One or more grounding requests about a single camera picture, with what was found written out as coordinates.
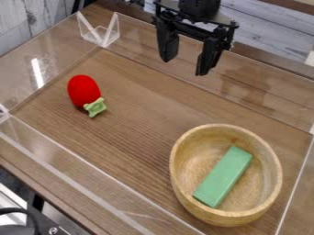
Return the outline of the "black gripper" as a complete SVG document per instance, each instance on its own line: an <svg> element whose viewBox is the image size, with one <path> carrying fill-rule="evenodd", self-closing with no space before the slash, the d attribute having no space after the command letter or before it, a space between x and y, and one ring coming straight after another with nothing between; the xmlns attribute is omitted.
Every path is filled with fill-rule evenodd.
<svg viewBox="0 0 314 235"><path fill-rule="evenodd" d="M220 0L154 0L154 4L160 59L168 62L178 55L179 34L204 40L195 75L208 74L222 49L231 48L239 23L220 12Z"/></svg>

